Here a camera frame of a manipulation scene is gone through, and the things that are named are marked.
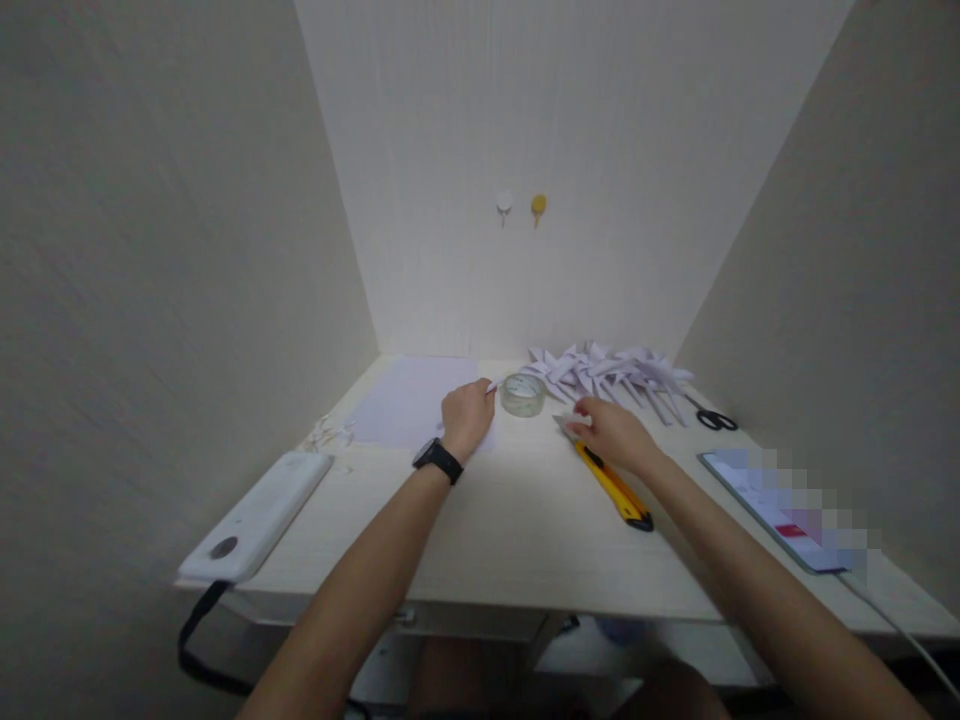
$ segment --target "forearm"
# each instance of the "forearm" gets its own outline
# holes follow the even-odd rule
[[[407,479],[323,582],[240,717],[342,714],[354,677],[406,597],[449,492],[433,465]]]
[[[886,666],[675,462],[659,456],[630,469],[801,707],[817,717],[927,717]]]

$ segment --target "charging cable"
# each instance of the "charging cable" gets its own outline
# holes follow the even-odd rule
[[[196,655],[187,650],[187,641],[197,629],[197,625],[231,587],[232,585],[226,580],[217,580],[207,588],[197,604],[193,606],[193,611],[180,629],[180,635],[177,638],[177,663],[183,672],[197,682],[233,695],[247,697],[253,692],[252,684],[208,667]],[[353,698],[347,698],[347,706],[359,712],[366,720],[370,720],[372,717],[367,706]]]
[[[900,627],[892,617],[890,617],[887,613],[883,611],[883,608],[880,607],[880,605],[877,603],[874,597],[870,594],[870,591],[867,590],[866,587],[864,587],[863,583],[861,583],[859,580],[857,580],[855,577],[853,577],[853,575],[851,575],[848,572],[837,573],[837,579],[840,582],[842,582],[844,585],[846,585],[847,589],[850,590],[850,592],[852,592],[858,598],[863,600],[867,605],[872,607],[874,612],[877,613],[877,615],[879,615],[884,620],[886,620],[887,623],[889,623],[894,630],[896,630],[898,633],[903,635],[903,637],[906,638],[907,642],[913,645],[914,649],[916,649],[916,651],[920,653],[920,657],[922,657],[926,661],[927,665],[929,665],[933,669],[933,671],[937,674],[937,677],[940,678],[940,682],[942,682],[944,686],[946,686],[950,694],[953,695],[953,697],[956,699],[958,703],[960,703],[960,691],[957,691],[956,686],[950,681],[950,678],[947,677],[947,674],[943,671],[943,668],[940,667],[940,665],[937,663],[936,660],[933,659],[930,653],[928,653],[924,649],[924,647],[919,642],[916,641],[913,635],[911,635],[902,627]]]

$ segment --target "hand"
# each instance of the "hand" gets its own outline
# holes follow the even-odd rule
[[[583,397],[574,412],[589,415],[593,425],[571,422],[567,423],[567,429],[605,462],[640,475],[663,456],[637,416],[619,405],[596,397]]]
[[[480,378],[448,394],[440,405],[443,412],[444,435],[440,443],[461,465],[473,455],[483,442],[490,423],[497,391],[487,392],[490,381]]]

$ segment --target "black smartwatch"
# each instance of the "black smartwatch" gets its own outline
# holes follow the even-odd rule
[[[440,438],[434,438],[424,445],[423,449],[413,459],[413,466],[418,470],[431,463],[447,474],[451,485],[457,484],[457,480],[460,479],[460,474],[463,472],[463,465],[457,462],[457,459],[440,444]]]

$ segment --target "yellow utility knife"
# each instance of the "yellow utility knife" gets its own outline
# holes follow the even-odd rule
[[[600,483],[600,487],[607,491],[607,495],[613,500],[613,504],[623,521],[637,530],[653,532],[653,515],[650,514],[650,510],[643,504],[643,501],[620,479],[620,476],[612,467],[606,465],[590,448],[584,445],[583,440],[567,430],[567,423],[564,418],[560,415],[554,415],[553,419],[563,430],[563,434],[573,443],[577,453],[590,468],[590,472],[593,473],[597,482]]]

